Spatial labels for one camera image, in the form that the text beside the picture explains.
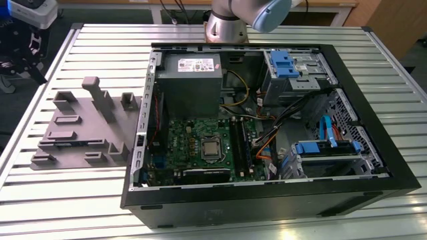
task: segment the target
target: sticker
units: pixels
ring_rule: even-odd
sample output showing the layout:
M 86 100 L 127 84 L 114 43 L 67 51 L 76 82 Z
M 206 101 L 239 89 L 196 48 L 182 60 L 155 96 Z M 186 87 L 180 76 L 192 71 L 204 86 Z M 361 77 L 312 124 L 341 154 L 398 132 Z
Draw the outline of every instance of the sticker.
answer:
M 256 98 L 256 104 L 258 104 L 258 106 L 260 106 L 260 107 L 263 106 L 263 99 L 259 98 L 259 97 Z
M 178 61 L 178 71 L 179 72 L 214 72 L 215 71 L 214 58 L 182 58 Z
M 306 65 L 295 65 L 296 70 L 307 70 Z
M 274 174 L 276 174 L 278 168 L 276 168 L 276 166 L 275 166 L 272 163 L 270 163 L 268 169 L 271 170 L 271 172 L 272 172 Z

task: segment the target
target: black cable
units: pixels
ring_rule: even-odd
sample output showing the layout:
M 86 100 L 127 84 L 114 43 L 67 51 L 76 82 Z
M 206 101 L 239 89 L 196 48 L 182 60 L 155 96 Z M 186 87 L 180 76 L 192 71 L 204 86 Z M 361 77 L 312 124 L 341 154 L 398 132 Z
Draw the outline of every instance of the black cable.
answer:
M 304 22 L 306 22 L 307 13 L 308 13 L 308 0 L 306 0 L 306 13 L 304 13 L 304 17 L 302 18 L 300 25 L 303 25 L 303 24 L 304 24 Z
M 172 17 L 170 10 L 167 9 L 166 4 L 163 3 L 163 0 L 160 0 L 160 4 L 162 4 L 162 8 L 166 11 L 166 14 L 167 14 L 168 18 L 171 19 L 172 23 L 174 23 L 174 20 L 176 22 L 176 19 L 175 19 L 175 17 Z
M 179 0 L 179 2 L 180 2 L 180 7 L 179 7 L 179 8 L 183 10 L 184 15 L 186 15 L 186 21 L 187 21 L 187 24 L 190 24 L 188 14 L 187 14 L 187 10 L 186 10 L 186 8 L 184 8 L 183 1 L 182 1 L 182 0 Z
M 272 135 L 279 130 L 284 120 L 302 110 L 306 103 L 314 96 L 322 95 L 322 94 L 330 94 L 331 91 L 334 90 L 335 90 L 335 87 L 327 87 L 320 91 L 311 91 L 303 97 L 300 97 L 295 102 L 292 102 L 291 105 L 287 106 L 287 108 L 283 110 L 283 112 L 279 114 L 278 118 L 275 119 L 272 123 L 272 127 L 267 132 L 267 134 L 259 137 L 255 143 L 262 142 L 270 135 Z
M 195 18 L 195 16 L 196 16 L 198 11 L 199 11 L 199 10 L 196 10 L 196 11 L 194 12 L 194 14 L 192 14 L 192 16 L 191 16 L 191 18 L 190 18 L 190 24 L 192 24 L 192 22 L 194 22 L 194 18 Z
M 182 13 L 184 12 L 183 7 L 182 7 L 182 5 L 179 4 L 179 1 L 178 1 L 178 0 L 175 0 L 175 3 L 176 3 L 176 5 L 178 5 L 178 7 L 179 7 L 179 9 L 180 9 L 180 11 L 175 11 L 175 12 L 179 13 L 179 14 L 182 14 Z

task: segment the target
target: blue plastic latch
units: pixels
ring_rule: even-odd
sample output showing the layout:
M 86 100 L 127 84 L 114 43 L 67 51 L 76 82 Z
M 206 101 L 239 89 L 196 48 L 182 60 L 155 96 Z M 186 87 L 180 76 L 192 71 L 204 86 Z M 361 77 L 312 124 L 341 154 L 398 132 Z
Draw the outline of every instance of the blue plastic latch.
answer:
M 276 70 L 278 78 L 298 78 L 300 73 L 294 68 L 294 59 L 287 51 L 271 51 L 271 64 Z
M 302 145 L 306 154 L 314 154 L 320 152 L 316 142 L 300 142 L 299 144 Z
M 295 144 L 296 154 L 302 154 L 304 152 L 303 146 L 299 144 Z
M 353 146 L 354 146 L 355 152 L 361 153 L 362 151 L 361 143 L 358 141 L 353 141 Z
M 320 139 L 328 139 L 332 148 L 338 147 L 334 132 L 332 132 L 332 121 L 328 115 L 323 115 L 319 122 L 319 137 Z

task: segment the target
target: metal slatted table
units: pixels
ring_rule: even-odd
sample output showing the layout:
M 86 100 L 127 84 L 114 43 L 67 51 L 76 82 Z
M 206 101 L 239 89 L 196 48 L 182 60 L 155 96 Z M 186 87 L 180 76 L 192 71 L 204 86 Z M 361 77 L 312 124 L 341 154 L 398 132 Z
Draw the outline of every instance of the metal slatted table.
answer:
M 143 94 L 151 43 L 203 42 L 202 25 L 86 24 L 72 29 L 0 158 L 0 238 L 80 239 L 146 236 L 159 239 L 419 238 L 427 233 L 427 100 L 375 34 L 358 27 L 248 29 L 251 43 L 334 44 L 423 187 L 357 212 L 328 218 L 151 230 L 120 209 L 124 167 L 30 169 L 59 90 L 87 96 L 84 76 L 99 76 L 111 96 Z

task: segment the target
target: blue drive bracket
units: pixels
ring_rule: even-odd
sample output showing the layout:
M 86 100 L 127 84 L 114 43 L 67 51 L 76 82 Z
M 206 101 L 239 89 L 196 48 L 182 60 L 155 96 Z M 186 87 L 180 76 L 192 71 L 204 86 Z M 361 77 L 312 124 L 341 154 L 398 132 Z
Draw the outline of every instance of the blue drive bracket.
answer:
M 332 148 L 338 147 L 335 138 L 334 138 L 334 131 L 332 131 L 332 121 L 328 115 L 323 115 L 319 122 L 319 137 L 320 139 L 327 139 L 331 143 Z
M 270 56 L 270 62 L 275 67 L 278 78 L 298 78 L 300 76 L 300 72 L 294 68 L 294 59 L 287 51 L 271 51 Z

